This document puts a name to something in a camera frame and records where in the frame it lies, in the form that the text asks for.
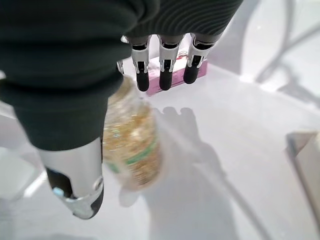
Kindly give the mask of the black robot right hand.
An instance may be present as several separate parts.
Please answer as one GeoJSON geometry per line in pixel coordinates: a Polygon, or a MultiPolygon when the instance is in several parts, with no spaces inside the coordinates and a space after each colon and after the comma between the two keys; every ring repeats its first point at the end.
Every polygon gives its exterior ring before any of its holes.
{"type": "Polygon", "coordinates": [[[160,87],[170,88],[173,52],[192,34],[184,82],[241,5],[239,0],[3,0],[0,99],[38,148],[54,194],[88,220],[103,202],[102,135],[107,103],[123,82],[121,61],[148,69],[159,37],[160,87]]]}

